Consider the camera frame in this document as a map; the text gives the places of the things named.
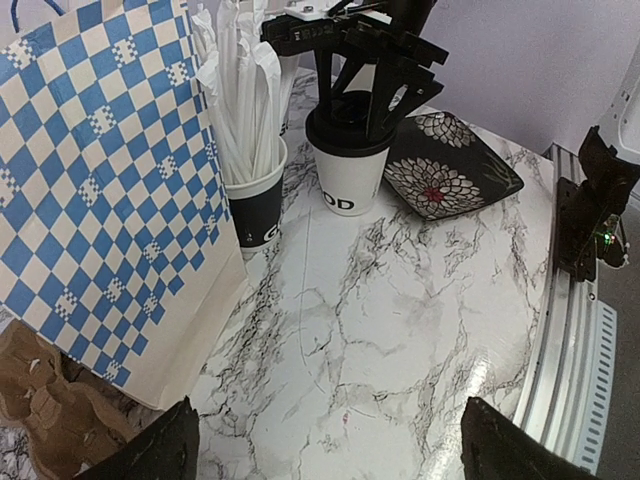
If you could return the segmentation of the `blue checkered paper bag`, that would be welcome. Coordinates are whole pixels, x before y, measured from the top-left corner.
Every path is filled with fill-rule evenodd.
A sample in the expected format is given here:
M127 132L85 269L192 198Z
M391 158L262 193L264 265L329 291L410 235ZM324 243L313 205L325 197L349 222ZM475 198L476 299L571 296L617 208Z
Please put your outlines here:
M1 304L153 409L247 285L197 65L183 1L96 1L1 50Z

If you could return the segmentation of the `black floral square dish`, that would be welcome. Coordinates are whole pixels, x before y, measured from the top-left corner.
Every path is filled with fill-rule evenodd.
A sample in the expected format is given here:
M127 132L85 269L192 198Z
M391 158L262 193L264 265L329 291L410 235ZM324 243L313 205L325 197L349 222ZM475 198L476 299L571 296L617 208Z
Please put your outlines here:
M524 187L521 177L449 112L402 120L383 178L427 221L476 211Z

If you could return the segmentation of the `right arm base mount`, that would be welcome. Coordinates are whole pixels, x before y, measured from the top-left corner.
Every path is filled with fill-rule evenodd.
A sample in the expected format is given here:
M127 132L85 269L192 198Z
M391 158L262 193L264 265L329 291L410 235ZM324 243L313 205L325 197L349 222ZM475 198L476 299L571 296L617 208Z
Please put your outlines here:
M593 282L599 260L616 269L628 261L629 242L620 219L639 181L639 166L620 159L597 126L589 129L578 160L585 180L576 184L562 177L557 183L554 263L577 282Z

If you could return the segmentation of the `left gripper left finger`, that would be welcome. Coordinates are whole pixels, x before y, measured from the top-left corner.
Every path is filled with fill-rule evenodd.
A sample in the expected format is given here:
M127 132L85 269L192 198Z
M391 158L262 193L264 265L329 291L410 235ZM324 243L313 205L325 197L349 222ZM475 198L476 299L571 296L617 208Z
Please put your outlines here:
M123 449L75 479L195 479L199 416L185 397Z

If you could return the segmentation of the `brown cardboard cup carrier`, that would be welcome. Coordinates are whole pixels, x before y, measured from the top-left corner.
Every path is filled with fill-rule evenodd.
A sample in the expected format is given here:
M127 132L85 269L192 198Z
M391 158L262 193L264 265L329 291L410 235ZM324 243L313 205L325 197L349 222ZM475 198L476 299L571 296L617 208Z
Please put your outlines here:
M1 422L26 430L44 479L71 479L136 436L99 391L67 381L59 351L17 320L1 334Z

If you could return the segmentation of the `white wrapped straws bundle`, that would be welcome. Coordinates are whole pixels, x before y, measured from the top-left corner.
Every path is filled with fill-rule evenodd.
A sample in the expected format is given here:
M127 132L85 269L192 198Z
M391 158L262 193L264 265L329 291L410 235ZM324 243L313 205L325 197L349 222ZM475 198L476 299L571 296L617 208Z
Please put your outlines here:
M280 162L285 110L298 67L261 39L262 24L284 13L282 1L192 1L191 21L223 178L258 180Z

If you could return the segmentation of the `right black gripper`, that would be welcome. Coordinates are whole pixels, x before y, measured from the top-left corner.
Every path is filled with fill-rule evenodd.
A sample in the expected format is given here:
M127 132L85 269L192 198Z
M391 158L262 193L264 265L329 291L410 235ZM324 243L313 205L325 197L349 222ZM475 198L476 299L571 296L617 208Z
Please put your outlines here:
M345 6L344 40L315 50L320 104L329 106L367 65L374 67L366 137L377 142L444 86L429 67L449 52L420 36L434 1L363 1Z

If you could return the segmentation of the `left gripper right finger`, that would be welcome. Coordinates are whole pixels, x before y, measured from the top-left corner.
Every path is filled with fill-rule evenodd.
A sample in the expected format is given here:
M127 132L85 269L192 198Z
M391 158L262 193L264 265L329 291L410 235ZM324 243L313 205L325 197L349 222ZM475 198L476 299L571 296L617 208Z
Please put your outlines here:
M593 477L548 451L480 397L467 399L461 435L461 461L467 480Z

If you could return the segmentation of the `aluminium front rail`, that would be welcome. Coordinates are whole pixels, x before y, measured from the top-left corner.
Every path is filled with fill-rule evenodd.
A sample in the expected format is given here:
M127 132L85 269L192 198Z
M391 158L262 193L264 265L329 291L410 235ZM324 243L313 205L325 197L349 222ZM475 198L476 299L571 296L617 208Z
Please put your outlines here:
M576 155L552 145L538 155L515 145L509 158L526 176L523 193L541 194L533 211L540 219L528 223L525 240L543 228L542 258L525 264L519 254L519 278L534 306L527 336L522 391L514 424L548 451L587 473L596 472L612 397L617 313L598 298L596 280L579 282L554 262L560 242L558 199L560 179L584 180Z

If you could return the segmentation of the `black cup holding straws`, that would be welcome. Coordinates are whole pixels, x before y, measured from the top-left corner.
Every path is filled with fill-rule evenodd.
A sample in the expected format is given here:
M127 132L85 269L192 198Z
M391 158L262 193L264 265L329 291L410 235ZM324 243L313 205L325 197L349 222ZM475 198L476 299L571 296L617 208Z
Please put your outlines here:
M239 246L244 255L257 253L280 235L284 167L288 148L279 138L279 164L266 176L241 185L227 185L226 193Z

